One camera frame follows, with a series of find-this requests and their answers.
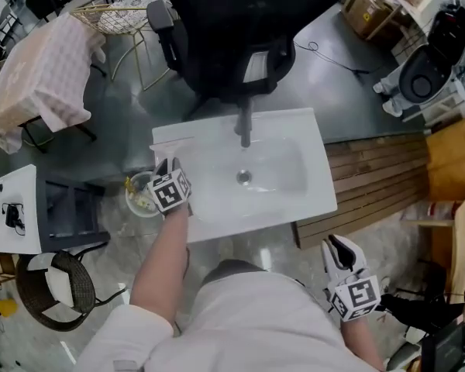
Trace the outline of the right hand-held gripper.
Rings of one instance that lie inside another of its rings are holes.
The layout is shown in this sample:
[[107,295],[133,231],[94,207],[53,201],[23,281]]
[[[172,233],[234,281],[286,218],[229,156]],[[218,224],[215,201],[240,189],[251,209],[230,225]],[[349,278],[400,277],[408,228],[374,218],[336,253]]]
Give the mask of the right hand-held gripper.
[[370,314],[381,303],[376,275],[370,274],[362,249],[344,236],[322,241],[322,259],[329,275],[329,303],[342,322]]

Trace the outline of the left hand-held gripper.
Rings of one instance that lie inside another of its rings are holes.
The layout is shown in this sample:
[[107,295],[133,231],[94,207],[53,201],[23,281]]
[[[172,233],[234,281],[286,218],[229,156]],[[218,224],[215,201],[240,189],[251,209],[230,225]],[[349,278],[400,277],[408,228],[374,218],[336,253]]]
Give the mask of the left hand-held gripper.
[[168,159],[165,158],[155,167],[153,176],[147,185],[159,212],[167,214],[188,200],[191,183],[181,169],[181,162],[177,157],[172,159],[170,173]]

